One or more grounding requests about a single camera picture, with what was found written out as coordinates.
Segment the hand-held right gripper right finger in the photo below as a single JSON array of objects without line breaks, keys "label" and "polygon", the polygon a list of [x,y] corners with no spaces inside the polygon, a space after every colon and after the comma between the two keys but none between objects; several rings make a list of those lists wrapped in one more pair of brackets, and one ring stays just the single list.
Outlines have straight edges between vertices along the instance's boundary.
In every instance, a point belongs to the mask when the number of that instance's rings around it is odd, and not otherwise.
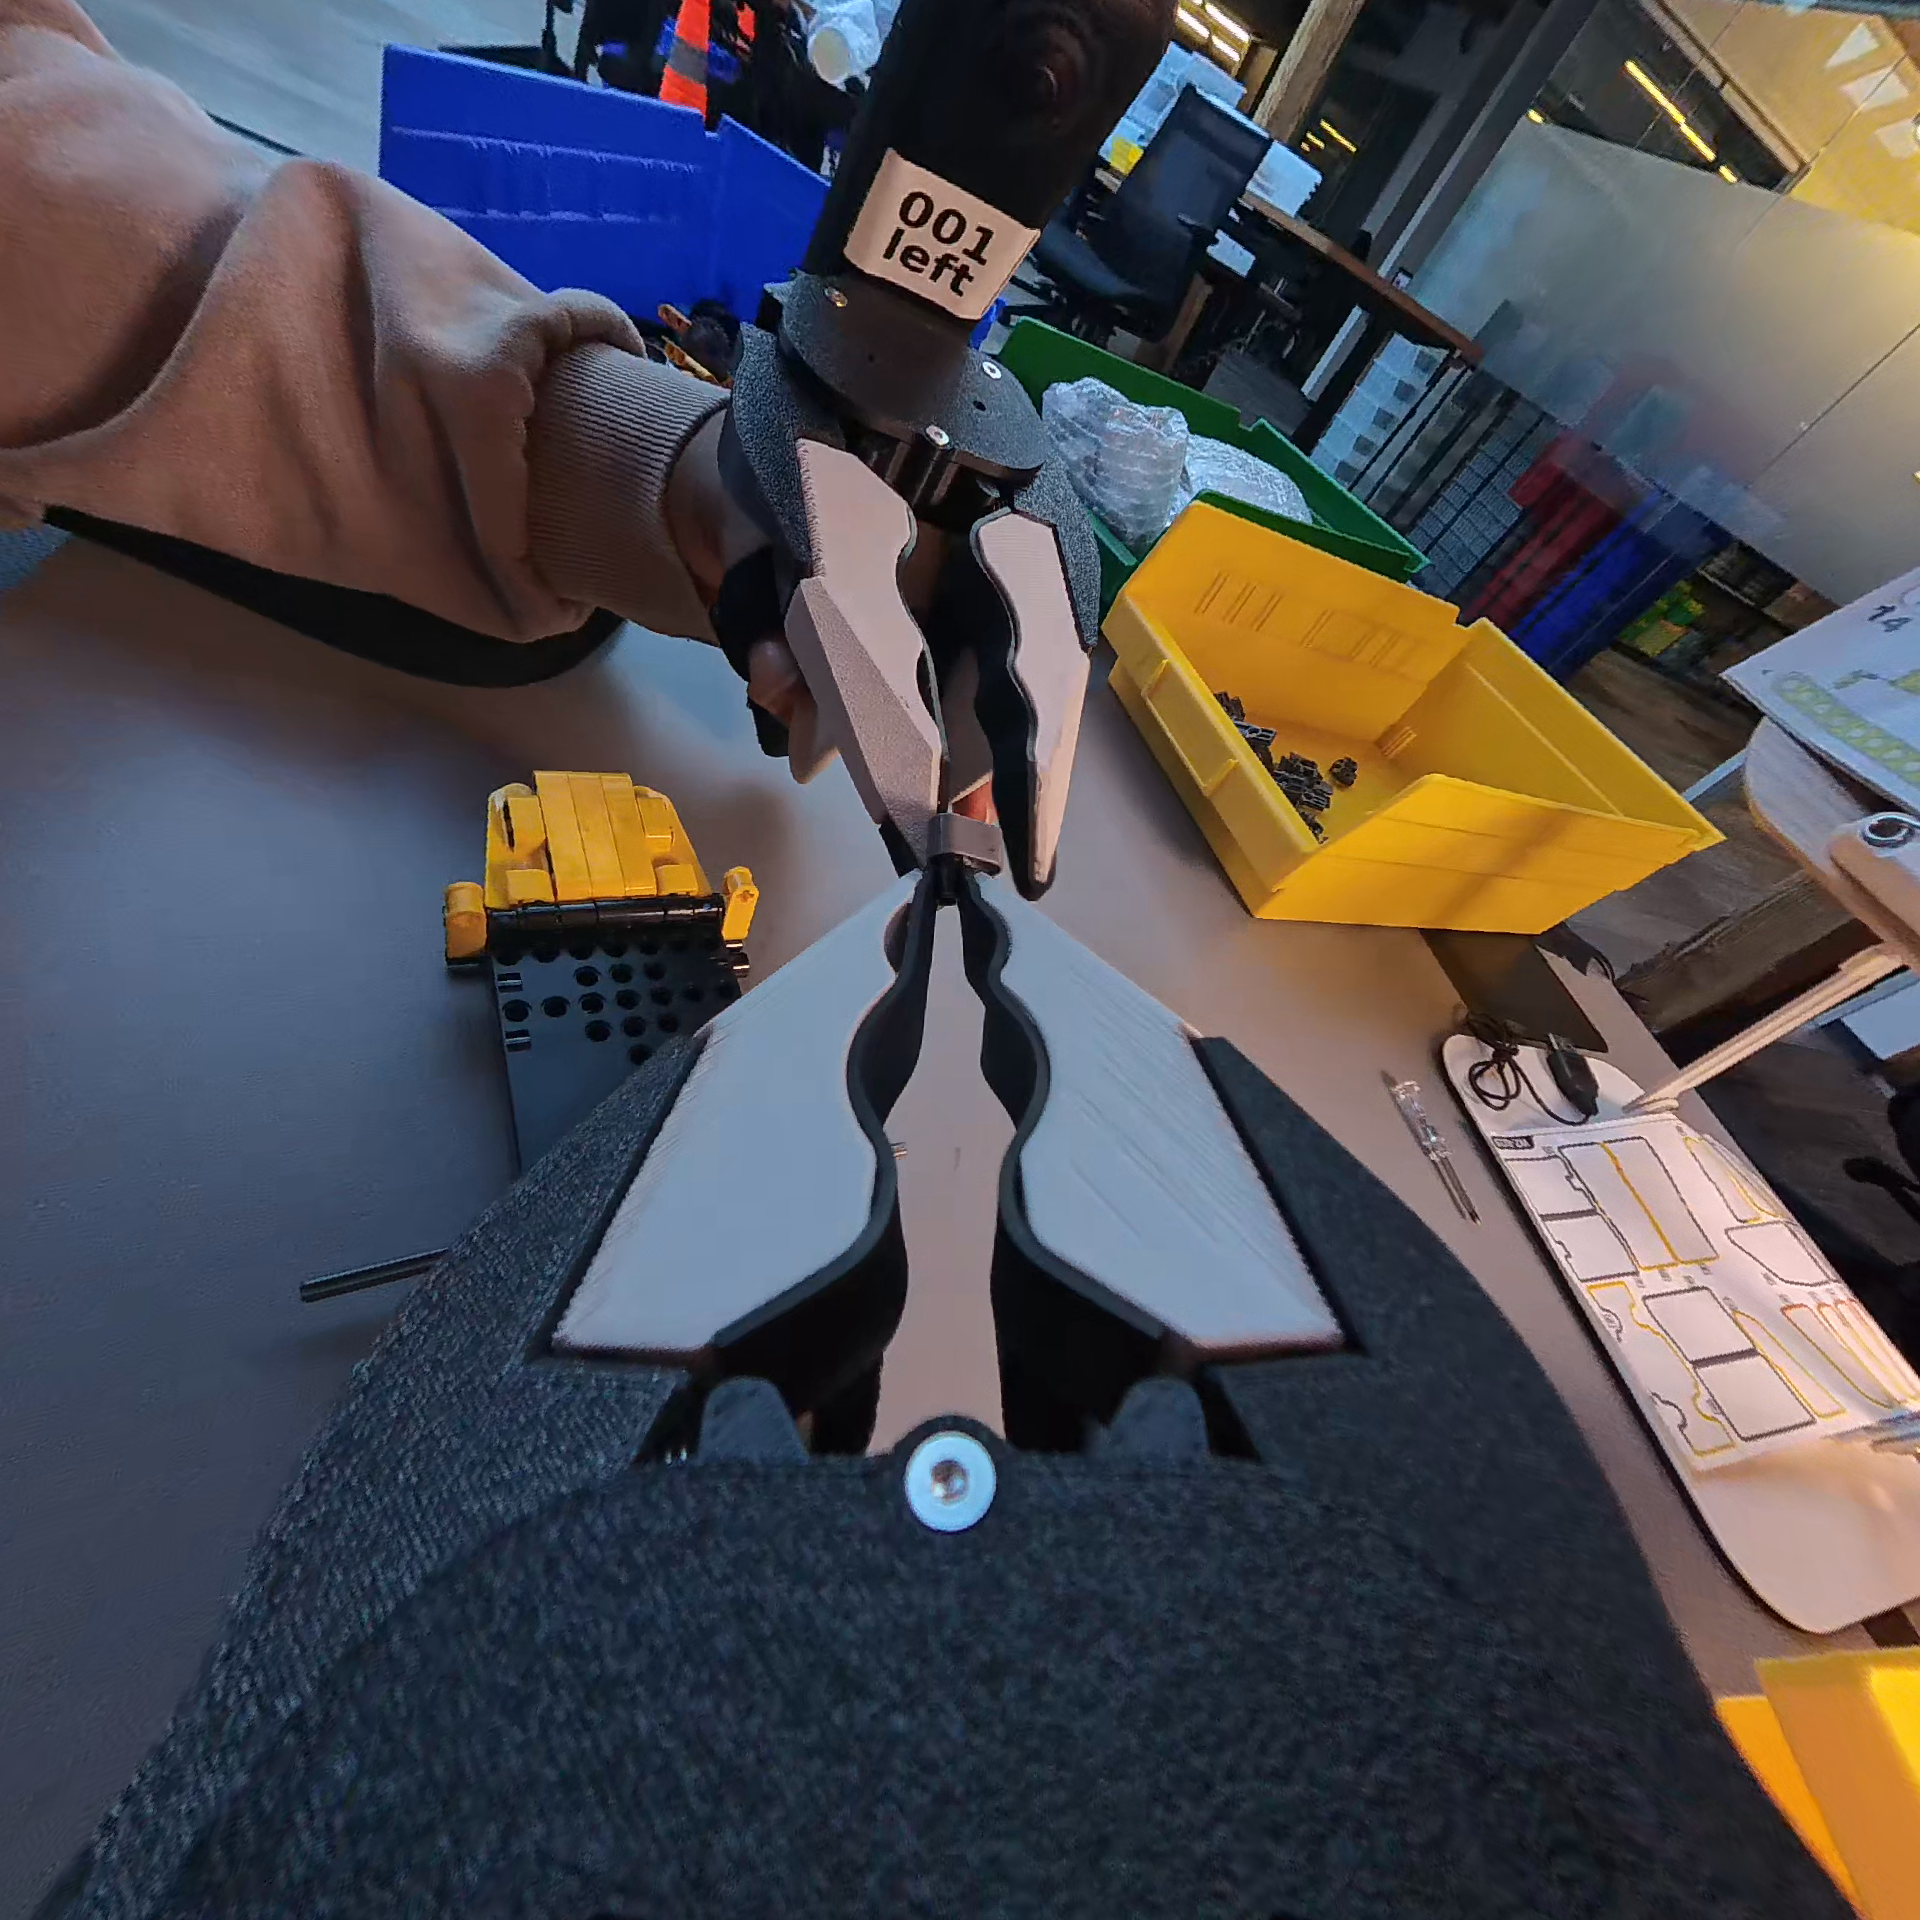
[{"label": "hand-held right gripper right finger", "polygon": [[1004,882],[968,882],[959,926],[1014,1127],[991,1259],[1007,1440],[1077,1452],[1149,1380],[1340,1352],[1208,1038]]}]

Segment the yellow black robot model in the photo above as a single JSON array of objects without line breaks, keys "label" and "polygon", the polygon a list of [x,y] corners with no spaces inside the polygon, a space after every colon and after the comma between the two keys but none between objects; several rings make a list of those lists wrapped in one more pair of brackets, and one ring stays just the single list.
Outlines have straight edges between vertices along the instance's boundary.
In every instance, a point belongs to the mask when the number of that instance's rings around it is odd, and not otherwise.
[{"label": "yellow black robot model", "polygon": [[533,772],[485,804],[482,876],[446,886],[446,965],[493,1000],[516,1171],[747,988],[748,866],[711,870],[667,794]]}]

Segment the instruction booklet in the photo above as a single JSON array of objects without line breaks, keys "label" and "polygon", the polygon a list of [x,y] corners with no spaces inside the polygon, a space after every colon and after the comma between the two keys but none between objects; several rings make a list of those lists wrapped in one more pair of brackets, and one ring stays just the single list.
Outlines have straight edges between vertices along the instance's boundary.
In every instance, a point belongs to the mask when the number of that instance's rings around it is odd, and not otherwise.
[{"label": "instruction booklet", "polygon": [[1918,813],[1918,569],[1724,668],[1764,718]]}]

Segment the yellow storage bin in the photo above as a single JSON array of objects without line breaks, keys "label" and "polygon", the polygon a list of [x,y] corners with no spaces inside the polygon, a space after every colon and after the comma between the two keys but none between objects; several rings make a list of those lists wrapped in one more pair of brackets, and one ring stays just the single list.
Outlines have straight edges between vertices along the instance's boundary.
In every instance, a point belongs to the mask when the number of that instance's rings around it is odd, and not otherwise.
[{"label": "yellow storage bin", "polygon": [[1772,1660],[1715,1715],[1865,1917],[1918,1913],[1918,1648]]},{"label": "yellow storage bin", "polygon": [[[1535,659],[1415,586],[1192,502],[1102,624],[1110,685],[1247,911],[1538,934],[1724,833]],[[1214,700],[1353,757],[1316,845]]]}]

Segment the person's left forearm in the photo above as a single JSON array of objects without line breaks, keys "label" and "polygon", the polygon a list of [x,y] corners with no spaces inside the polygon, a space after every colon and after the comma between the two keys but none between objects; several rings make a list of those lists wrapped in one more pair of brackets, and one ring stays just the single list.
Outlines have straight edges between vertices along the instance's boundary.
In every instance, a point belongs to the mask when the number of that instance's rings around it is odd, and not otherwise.
[{"label": "person's left forearm", "polygon": [[727,403],[387,182],[269,164],[5,4],[5,528],[65,509],[533,642],[711,640],[674,468]]}]

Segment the white paper cup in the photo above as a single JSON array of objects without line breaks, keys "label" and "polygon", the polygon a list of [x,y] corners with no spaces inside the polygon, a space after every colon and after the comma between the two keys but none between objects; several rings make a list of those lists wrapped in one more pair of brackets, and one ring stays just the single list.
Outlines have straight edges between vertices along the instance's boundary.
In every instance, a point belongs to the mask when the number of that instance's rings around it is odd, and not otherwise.
[{"label": "white paper cup", "polygon": [[881,56],[896,1],[808,1],[807,59],[835,87],[864,84]]}]

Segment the crumpled clear plastic bag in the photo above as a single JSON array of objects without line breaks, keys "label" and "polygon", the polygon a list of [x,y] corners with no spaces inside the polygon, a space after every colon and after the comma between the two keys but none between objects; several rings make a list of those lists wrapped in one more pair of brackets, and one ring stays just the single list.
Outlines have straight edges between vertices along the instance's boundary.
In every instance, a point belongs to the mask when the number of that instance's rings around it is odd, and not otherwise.
[{"label": "crumpled clear plastic bag", "polygon": [[1041,397],[1052,452],[1110,532],[1135,554],[1161,539],[1190,500],[1190,422],[1086,377]]}]

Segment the black office chair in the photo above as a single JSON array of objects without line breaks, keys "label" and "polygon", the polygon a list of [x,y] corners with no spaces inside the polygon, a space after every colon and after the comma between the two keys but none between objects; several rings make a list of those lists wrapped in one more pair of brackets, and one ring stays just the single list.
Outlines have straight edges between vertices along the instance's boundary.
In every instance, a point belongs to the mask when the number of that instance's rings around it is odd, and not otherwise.
[{"label": "black office chair", "polygon": [[1255,122],[1182,85],[1115,188],[1093,199],[1086,180],[1045,225],[1033,251],[1045,293],[1024,316],[1097,345],[1118,328],[1161,341],[1268,144]]}]

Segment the green storage bin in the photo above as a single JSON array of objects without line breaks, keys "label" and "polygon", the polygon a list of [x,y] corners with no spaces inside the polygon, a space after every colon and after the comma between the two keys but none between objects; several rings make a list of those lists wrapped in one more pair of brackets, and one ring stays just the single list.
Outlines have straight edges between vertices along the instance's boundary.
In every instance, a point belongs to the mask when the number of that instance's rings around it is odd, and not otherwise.
[{"label": "green storage bin", "polygon": [[[1250,517],[1254,524],[1279,531],[1351,563],[1359,563],[1378,575],[1402,584],[1411,583],[1427,563],[1426,554],[1405,539],[1405,535],[1388,526],[1353,492],[1331,480],[1329,473],[1316,466],[1309,456],[1286,441],[1284,435],[1265,418],[1245,424],[1230,403],[1182,387],[1157,372],[1147,372],[1035,318],[1021,318],[1013,325],[998,350],[998,360],[1035,399],[1038,410],[1048,387],[1086,377],[1110,383],[1134,402],[1177,408],[1190,422],[1192,435],[1247,446],[1255,456],[1287,470],[1301,484],[1316,522],[1297,524],[1277,515],[1255,514],[1254,509],[1245,509],[1210,492],[1200,494],[1195,500]],[[1127,584],[1153,545],[1143,554],[1135,554],[1121,543],[1097,515],[1093,515],[1086,502],[1084,507],[1090,515],[1093,535],[1101,557],[1101,609],[1110,609],[1118,588]]]}]

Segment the bubble wrap bag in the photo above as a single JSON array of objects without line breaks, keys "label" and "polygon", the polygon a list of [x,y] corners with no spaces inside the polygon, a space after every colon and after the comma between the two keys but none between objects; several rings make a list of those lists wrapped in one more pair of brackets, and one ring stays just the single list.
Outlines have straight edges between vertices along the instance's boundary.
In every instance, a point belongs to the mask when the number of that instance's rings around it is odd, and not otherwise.
[{"label": "bubble wrap bag", "polygon": [[1297,524],[1314,524],[1314,509],[1301,484],[1284,468],[1247,446],[1190,435],[1175,511],[1210,492],[1255,514]]}]

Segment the orange traffic cone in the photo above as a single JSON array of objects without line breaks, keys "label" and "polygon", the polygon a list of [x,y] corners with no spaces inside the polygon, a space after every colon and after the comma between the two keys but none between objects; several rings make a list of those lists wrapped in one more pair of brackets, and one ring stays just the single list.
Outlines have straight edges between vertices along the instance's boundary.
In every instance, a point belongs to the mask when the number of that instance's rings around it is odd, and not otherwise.
[{"label": "orange traffic cone", "polygon": [[757,12],[748,1],[678,1],[663,28],[658,99],[698,109],[708,130],[748,107]]}]

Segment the pile of yellow black pieces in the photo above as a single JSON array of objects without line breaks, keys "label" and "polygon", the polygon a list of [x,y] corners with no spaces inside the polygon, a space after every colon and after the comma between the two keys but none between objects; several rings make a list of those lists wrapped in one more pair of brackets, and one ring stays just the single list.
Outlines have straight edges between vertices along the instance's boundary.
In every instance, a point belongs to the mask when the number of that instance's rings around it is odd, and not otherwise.
[{"label": "pile of yellow black pieces", "polygon": [[743,325],[725,301],[704,299],[689,307],[663,301],[649,334],[649,350],[664,363],[714,385],[734,387]]}]

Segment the dark flat plate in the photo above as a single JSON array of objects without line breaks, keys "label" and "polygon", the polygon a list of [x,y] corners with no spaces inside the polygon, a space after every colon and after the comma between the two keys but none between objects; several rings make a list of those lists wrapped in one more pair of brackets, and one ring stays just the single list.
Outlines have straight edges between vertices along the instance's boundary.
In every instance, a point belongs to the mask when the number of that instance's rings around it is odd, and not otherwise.
[{"label": "dark flat plate", "polygon": [[1609,1051],[1603,1034],[1534,940],[1460,928],[1424,928],[1424,940],[1448,973],[1466,1032],[1538,1048]]}]

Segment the wooden table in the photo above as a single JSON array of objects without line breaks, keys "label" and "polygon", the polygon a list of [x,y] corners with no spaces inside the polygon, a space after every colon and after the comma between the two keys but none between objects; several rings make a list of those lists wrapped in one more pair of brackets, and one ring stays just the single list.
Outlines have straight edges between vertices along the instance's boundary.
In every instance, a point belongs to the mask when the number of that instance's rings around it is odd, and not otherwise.
[{"label": "wooden table", "polygon": [[1440,349],[1448,358],[1469,370],[1480,368],[1484,349],[1472,337],[1434,316],[1408,289],[1380,277],[1351,250],[1334,243],[1279,203],[1268,201],[1254,187],[1242,191],[1240,209],[1266,223],[1284,240],[1314,253],[1341,281],[1344,295],[1363,313],[1363,331],[1357,343],[1331,360],[1326,379],[1294,439],[1294,444],[1305,453],[1317,449],[1325,432],[1334,425],[1388,339],[1407,339],[1420,349]]}]

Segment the wooden post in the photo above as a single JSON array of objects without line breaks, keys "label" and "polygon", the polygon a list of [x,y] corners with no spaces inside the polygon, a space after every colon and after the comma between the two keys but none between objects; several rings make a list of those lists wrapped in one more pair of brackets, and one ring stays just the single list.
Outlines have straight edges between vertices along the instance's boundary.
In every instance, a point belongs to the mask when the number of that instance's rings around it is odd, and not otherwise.
[{"label": "wooden post", "polygon": [[1366,1],[1304,1],[1291,38],[1259,84],[1251,115],[1271,137],[1293,144],[1317,103],[1334,64],[1351,40]]}]

